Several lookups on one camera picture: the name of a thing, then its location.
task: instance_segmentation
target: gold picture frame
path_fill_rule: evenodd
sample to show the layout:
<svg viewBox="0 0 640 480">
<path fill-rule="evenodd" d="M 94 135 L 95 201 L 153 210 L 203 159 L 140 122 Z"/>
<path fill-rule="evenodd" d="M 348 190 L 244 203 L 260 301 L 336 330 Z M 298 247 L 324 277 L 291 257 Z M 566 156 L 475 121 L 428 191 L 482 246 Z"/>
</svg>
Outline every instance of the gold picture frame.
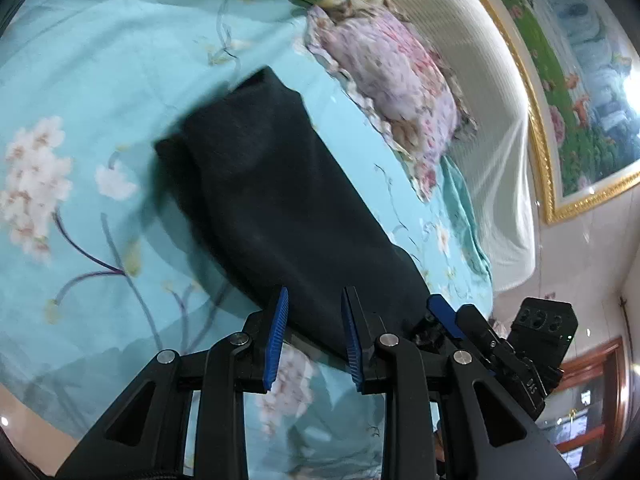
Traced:
<svg viewBox="0 0 640 480">
<path fill-rule="evenodd" d="M 542 81 L 536 71 L 534 61 L 510 12 L 502 0 L 479 0 L 504 38 L 514 62 L 520 72 L 529 97 L 530 160 L 536 195 L 543 206 L 547 224 L 573 218 L 607 200 L 625 192 L 640 183 L 640 160 L 597 181 L 581 192 L 564 198 L 559 193 L 559 165 L 552 158 L 548 142 L 548 132 L 553 124 L 548 113 L 548 104 Z"/>
</svg>

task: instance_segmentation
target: picture frame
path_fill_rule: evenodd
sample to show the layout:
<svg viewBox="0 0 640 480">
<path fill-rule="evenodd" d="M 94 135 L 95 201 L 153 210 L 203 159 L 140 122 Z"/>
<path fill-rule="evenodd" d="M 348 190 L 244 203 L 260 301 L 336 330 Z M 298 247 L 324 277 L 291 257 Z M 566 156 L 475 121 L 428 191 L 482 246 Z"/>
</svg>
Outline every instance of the picture frame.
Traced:
<svg viewBox="0 0 640 480">
<path fill-rule="evenodd" d="M 640 57 L 605 0 L 480 0 L 529 97 L 546 223 L 640 182 Z"/>
</svg>

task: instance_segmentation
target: pink floral pillow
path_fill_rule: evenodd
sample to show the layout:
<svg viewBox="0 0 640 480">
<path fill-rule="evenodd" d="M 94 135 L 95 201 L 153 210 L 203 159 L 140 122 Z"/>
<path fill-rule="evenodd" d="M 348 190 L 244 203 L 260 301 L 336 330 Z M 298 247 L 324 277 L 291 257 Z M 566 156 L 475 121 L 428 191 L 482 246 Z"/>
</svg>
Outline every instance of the pink floral pillow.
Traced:
<svg viewBox="0 0 640 480">
<path fill-rule="evenodd" d="M 331 17 L 313 7 L 308 24 L 309 50 L 354 83 L 357 92 L 348 85 L 348 93 L 402 154 L 418 195 L 428 200 L 460 122 L 433 57 L 384 6 L 351 0 Z"/>
</svg>

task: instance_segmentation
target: bed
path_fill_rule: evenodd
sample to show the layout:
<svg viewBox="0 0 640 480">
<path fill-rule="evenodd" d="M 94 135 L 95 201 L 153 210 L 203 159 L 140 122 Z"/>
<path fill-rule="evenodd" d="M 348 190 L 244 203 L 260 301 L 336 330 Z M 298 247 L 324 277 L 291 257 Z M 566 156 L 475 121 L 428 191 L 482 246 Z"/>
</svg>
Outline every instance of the bed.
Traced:
<svg viewBox="0 0 640 480">
<path fill-rule="evenodd" d="M 467 179 L 470 195 L 446 156 L 433 197 L 418 199 L 382 137 L 304 48 L 307 7 L 26 0 L 0 39 L 0 144 L 9 154 L 40 135 L 50 150 L 39 163 L 59 176 L 55 213 L 38 234 L 0 230 L 0 383 L 60 431 L 81 438 L 160 349 L 207 349 L 257 309 L 191 235 L 159 183 L 153 144 L 204 98 L 263 66 L 300 92 L 321 139 L 429 290 L 489 315 L 492 271 L 479 237 L 490 230 L 474 217 L 484 182 Z M 483 52 L 498 41 L 487 37 Z M 453 150 L 461 167 L 473 167 L 465 155 L 473 150 Z M 0 162 L 3 189 L 15 177 L 9 159 Z M 6 214 L 6 193 L 2 200 Z M 273 391 L 247 395 L 245 411 L 253 479 L 380 475 L 382 397 L 357 394 L 343 362 L 295 334 Z M 190 460 L 188 451 L 187 469 Z"/>
</svg>

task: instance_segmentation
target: green grass in painting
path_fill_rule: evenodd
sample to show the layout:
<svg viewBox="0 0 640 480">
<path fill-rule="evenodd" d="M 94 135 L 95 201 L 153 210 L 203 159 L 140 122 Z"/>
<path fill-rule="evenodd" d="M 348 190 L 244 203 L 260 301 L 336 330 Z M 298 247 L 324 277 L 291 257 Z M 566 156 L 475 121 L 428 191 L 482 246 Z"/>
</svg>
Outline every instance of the green grass in painting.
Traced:
<svg viewBox="0 0 640 480">
<path fill-rule="evenodd" d="M 597 125 L 589 128 L 579 126 L 574 114 L 571 95 L 565 85 L 558 58 L 549 45 L 542 28 L 529 5 L 531 0 L 502 0 L 514 17 L 520 35 L 532 55 L 540 80 L 548 85 L 546 100 L 555 105 L 565 124 L 564 143 L 558 150 L 562 194 L 578 191 L 578 180 L 584 175 L 590 182 L 609 176 L 633 161 L 628 156 L 618 156 L 618 147 L 612 139 L 605 137 Z"/>
</svg>

